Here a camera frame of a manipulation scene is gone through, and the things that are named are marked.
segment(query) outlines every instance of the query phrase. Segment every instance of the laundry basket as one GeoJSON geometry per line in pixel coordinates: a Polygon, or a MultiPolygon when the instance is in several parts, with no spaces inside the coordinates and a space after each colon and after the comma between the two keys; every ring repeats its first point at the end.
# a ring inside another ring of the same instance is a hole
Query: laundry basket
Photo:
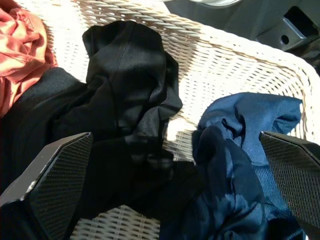
{"type": "MultiPolygon", "coordinates": [[[[81,81],[88,65],[82,34],[89,26],[132,20],[160,33],[164,48],[179,63],[183,108],[170,121],[164,144],[176,161],[193,160],[191,134],[207,106],[238,92],[302,99],[301,122],[290,134],[320,144],[320,79],[298,57],[129,0],[17,2],[44,21],[59,66],[81,81]]],[[[159,222],[121,206],[93,220],[81,219],[71,239],[158,237],[159,222]]]]}

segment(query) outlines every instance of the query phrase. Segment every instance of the orange shirt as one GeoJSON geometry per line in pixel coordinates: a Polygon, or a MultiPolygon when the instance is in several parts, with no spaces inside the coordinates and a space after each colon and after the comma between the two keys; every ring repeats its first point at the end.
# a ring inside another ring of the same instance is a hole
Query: orange shirt
{"type": "Polygon", "coordinates": [[[21,8],[0,8],[0,118],[56,65],[40,18],[21,8]]]}

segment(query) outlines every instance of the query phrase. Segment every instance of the blue clothing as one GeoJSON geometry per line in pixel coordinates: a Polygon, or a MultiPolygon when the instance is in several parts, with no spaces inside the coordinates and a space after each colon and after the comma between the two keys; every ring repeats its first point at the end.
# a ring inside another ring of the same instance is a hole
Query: blue clothing
{"type": "Polygon", "coordinates": [[[301,100],[238,93],[204,112],[193,133],[193,157],[206,191],[160,240],[288,239],[302,232],[281,197],[259,141],[261,131],[289,133],[300,121],[301,100]]]}

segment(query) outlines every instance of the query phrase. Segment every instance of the laundry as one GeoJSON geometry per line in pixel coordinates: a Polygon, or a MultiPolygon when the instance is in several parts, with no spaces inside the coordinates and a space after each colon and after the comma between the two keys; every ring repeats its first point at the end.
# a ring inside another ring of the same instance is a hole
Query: laundry
{"type": "Polygon", "coordinates": [[[206,191],[179,218],[161,224],[160,239],[299,236],[302,230],[277,188],[259,133],[289,133],[300,121],[301,102],[248,92],[214,101],[192,136],[206,191]]]}
{"type": "Polygon", "coordinates": [[[10,9],[16,6],[10,1],[2,5],[9,12],[0,8],[0,118],[57,64],[40,18],[21,8],[10,9]]]}
{"type": "Polygon", "coordinates": [[[26,166],[45,144],[92,132],[82,197],[66,238],[79,218],[123,204],[170,221],[204,188],[192,162],[173,162],[173,154],[162,148],[169,118],[182,107],[178,64],[164,51],[158,33],[133,21],[93,26],[83,42],[89,55],[86,84],[70,81],[73,77],[60,68],[48,70],[40,82],[59,78],[72,84],[33,103],[22,116],[15,108],[29,108],[35,95],[13,105],[3,118],[9,129],[5,137],[13,139],[5,156],[26,166]]]}

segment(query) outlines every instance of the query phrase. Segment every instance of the mesh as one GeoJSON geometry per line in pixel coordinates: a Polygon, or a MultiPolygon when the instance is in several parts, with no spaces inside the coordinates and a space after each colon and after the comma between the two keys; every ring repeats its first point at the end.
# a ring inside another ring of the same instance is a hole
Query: mesh
{"type": "Polygon", "coordinates": [[[81,196],[92,136],[64,146],[29,195],[29,205],[49,239],[63,238],[81,196]]]}
{"type": "Polygon", "coordinates": [[[282,196],[302,220],[300,225],[307,233],[315,227],[320,231],[320,168],[298,145],[264,134],[261,142],[282,196]]]}

